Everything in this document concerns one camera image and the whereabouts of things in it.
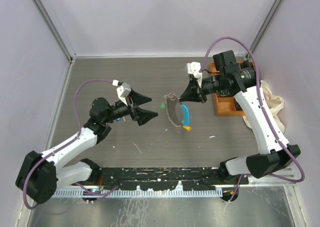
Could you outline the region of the metal key holder blue handle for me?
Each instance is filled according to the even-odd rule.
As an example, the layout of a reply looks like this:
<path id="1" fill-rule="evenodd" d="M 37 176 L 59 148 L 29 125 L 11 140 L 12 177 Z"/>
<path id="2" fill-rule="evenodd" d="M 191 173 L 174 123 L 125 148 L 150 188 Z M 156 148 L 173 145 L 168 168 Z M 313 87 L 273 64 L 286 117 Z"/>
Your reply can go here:
<path id="1" fill-rule="evenodd" d="M 164 95 L 165 113 L 169 122 L 176 128 L 190 126 L 191 117 L 188 107 L 182 104 L 172 92 Z"/>

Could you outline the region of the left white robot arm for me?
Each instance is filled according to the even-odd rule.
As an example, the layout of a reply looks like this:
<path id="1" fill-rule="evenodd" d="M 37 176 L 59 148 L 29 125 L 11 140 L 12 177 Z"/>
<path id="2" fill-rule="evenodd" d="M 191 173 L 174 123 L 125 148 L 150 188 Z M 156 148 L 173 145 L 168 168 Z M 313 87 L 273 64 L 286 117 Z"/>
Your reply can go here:
<path id="1" fill-rule="evenodd" d="M 64 142 L 37 153 L 29 152 L 22 163 L 15 185 L 22 190 L 23 198 L 30 197 L 36 204 L 47 202 L 56 190 L 86 182 L 95 185 L 102 175 L 100 166 L 85 158 L 76 164 L 66 164 L 85 150 L 103 141 L 110 133 L 110 124 L 130 116 L 142 126 L 158 116 L 157 112 L 140 106 L 152 101 L 131 88 L 119 86 L 118 101 L 111 105 L 104 97 L 96 98 L 89 111 L 88 121 L 79 131 Z"/>

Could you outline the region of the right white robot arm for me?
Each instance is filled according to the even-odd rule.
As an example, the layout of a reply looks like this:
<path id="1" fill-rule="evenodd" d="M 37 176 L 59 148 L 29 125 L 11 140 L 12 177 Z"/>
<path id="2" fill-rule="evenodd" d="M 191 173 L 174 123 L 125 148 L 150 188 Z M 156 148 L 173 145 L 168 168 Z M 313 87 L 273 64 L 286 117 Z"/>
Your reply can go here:
<path id="1" fill-rule="evenodd" d="M 231 184 L 238 175 L 252 175 L 259 179 L 285 169 L 300 154 L 297 144 L 290 144 L 279 129 L 263 95 L 254 65 L 237 62 L 232 50 L 213 56 L 217 75 L 203 77 L 201 64 L 186 64 L 189 84 L 180 96 L 181 102 L 207 101 L 207 95 L 226 92 L 240 105 L 254 133 L 258 153 L 234 157 L 220 163 L 219 178 Z"/>

